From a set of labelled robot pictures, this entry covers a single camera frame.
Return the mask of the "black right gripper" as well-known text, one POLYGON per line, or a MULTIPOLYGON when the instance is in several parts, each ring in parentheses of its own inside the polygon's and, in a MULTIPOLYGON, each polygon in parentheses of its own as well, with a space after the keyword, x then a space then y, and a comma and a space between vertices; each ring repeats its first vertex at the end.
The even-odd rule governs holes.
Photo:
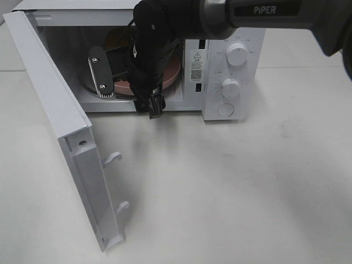
POLYGON ((135 95, 138 114, 148 113, 150 119, 159 118, 165 108, 162 95, 163 77, 179 40, 168 41, 164 46, 157 43, 136 43, 129 46, 104 50, 93 46, 89 50, 89 67, 98 97, 112 98, 117 80, 127 81, 135 95))

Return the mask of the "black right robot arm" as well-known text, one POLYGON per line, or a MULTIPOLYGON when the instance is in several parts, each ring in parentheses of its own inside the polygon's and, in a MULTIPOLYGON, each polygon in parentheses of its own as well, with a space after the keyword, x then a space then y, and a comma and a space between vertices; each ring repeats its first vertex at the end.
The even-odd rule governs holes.
POLYGON ((351 73, 351 1, 140 1, 129 46, 95 46, 88 62, 98 96, 110 97, 126 80, 138 113, 162 115, 162 76, 181 39, 224 40, 237 28, 308 29, 325 55, 343 53, 351 73))

